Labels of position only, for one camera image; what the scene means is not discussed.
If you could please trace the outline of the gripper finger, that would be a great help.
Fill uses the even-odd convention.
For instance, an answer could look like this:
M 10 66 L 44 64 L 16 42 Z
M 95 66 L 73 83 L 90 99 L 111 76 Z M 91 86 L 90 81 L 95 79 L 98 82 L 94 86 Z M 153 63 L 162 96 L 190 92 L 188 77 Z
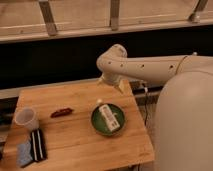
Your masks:
M 123 89 L 120 87 L 120 84 L 114 86 L 119 92 L 123 93 Z
M 98 85 L 101 85 L 101 84 L 103 84 L 103 83 L 104 83 L 103 79 L 102 79 L 101 77 L 98 78 L 97 84 L 98 84 Z

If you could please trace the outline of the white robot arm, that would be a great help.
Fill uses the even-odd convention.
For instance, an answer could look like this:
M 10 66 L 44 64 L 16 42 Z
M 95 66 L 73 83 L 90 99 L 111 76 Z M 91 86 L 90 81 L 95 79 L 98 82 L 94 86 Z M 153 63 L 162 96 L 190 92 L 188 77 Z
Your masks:
M 213 171 L 213 56 L 129 58 L 115 44 L 96 62 L 100 80 L 123 76 L 162 88 L 154 121 L 154 171 Z

